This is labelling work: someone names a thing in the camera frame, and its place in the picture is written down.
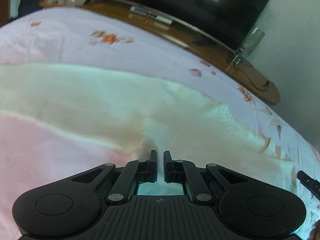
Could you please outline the person's hand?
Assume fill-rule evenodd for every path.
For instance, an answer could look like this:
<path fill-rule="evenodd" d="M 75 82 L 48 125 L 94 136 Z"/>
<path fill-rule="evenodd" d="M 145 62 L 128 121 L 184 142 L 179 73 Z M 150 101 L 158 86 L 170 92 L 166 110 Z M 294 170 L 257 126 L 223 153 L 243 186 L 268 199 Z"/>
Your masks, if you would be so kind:
<path fill-rule="evenodd" d="M 318 220 L 310 232 L 308 240 L 320 240 L 320 220 Z"/>

